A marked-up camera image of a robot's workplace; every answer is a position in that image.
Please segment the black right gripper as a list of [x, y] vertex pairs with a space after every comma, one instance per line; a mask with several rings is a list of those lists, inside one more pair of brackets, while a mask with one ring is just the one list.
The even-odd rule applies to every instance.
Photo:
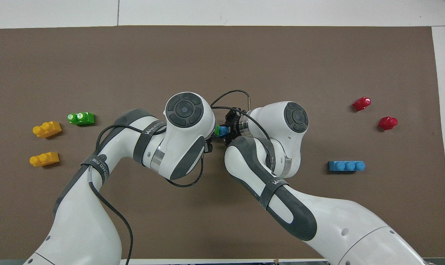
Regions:
[[222, 127], [229, 128], [227, 135], [223, 137], [225, 145], [231, 144], [231, 142], [239, 136], [247, 136], [247, 113], [240, 108], [232, 108], [225, 116], [225, 123]]

